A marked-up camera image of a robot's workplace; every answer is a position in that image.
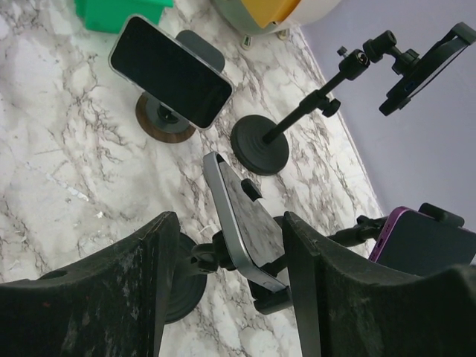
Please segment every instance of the black clamp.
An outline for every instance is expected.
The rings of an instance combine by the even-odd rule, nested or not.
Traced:
[[[418,211],[422,214],[425,214],[426,216],[434,218],[439,223],[450,225],[451,227],[460,228],[463,227],[465,223],[463,217],[429,203],[424,203],[421,205]]]
[[[243,180],[243,184],[250,188],[250,193],[258,194],[259,190],[256,186],[250,186],[250,182]],[[280,224],[282,218],[280,216],[274,219]],[[287,261],[283,255],[274,262],[265,264],[261,269],[276,277],[286,267]],[[191,257],[179,264],[178,271],[183,275],[193,276],[215,273],[218,268],[227,269],[228,271],[237,269],[228,253],[222,231],[213,235],[212,243],[198,244],[193,247]],[[254,307],[261,314],[269,315],[292,306],[291,289],[289,286],[278,292],[270,292],[268,289],[250,280],[248,280],[248,285],[251,296],[254,299]]]
[[[368,239],[377,240],[386,221],[387,217],[371,219],[366,216],[359,216],[355,226],[338,231],[327,238],[344,247],[354,247],[365,243]]]

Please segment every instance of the green object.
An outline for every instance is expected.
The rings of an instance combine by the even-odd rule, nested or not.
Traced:
[[[88,30],[119,33],[124,22],[133,14],[140,14],[158,24],[164,7],[172,7],[173,0],[74,0],[76,14],[84,19]]]

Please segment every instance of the silver phone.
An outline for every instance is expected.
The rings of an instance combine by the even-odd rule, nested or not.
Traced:
[[[213,125],[234,91],[225,76],[142,16],[126,21],[109,65],[200,130]]]
[[[271,292],[285,289],[289,285],[287,271],[273,277],[261,269],[284,255],[280,226],[259,201],[249,197],[242,180],[217,152],[205,156],[204,174],[237,271]]]

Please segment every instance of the dusty black plastic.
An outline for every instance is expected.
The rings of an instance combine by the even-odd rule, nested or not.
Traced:
[[[231,261],[222,231],[213,235],[212,243],[193,246],[188,258],[177,263],[176,271],[179,270],[183,277],[195,277],[215,273],[218,268],[228,271],[237,269]]]
[[[416,277],[360,257],[286,213],[303,357],[473,356],[476,267]]]
[[[330,118],[333,115],[335,115],[340,108],[341,108],[341,101],[337,99],[332,99],[329,102],[329,106],[322,111],[322,115],[326,118]]]
[[[250,280],[248,280],[248,286],[250,287],[251,296],[254,299],[254,308],[260,314],[270,315],[292,306],[291,290],[289,287],[278,292],[270,292],[268,289]]]
[[[179,231],[163,213],[77,263],[1,284],[0,355],[157,356]]]
[[[419,54],[411,48],[403,54],[400,53],[395,57],[395,63],[392,65],[392,71],[403,76],[410,74],[413,67],[417,65],[419,61],[418,56]]]

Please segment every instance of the black round base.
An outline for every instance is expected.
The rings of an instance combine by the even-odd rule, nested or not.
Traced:
[[[177,261],[189,257],[195,245],[189,236],[180,233]],[[165,323],[171,324],[190,314],[202,299],[206,285],[207,275],[181,277],[174,274]]]
[[[270,176],[280,172],[288,162],[289,145],[284,134],[270,144],[263,136],[276,127],[274,121],[261,115],[241,118],[231,130],[231,147],[238,161],[257,175]]]

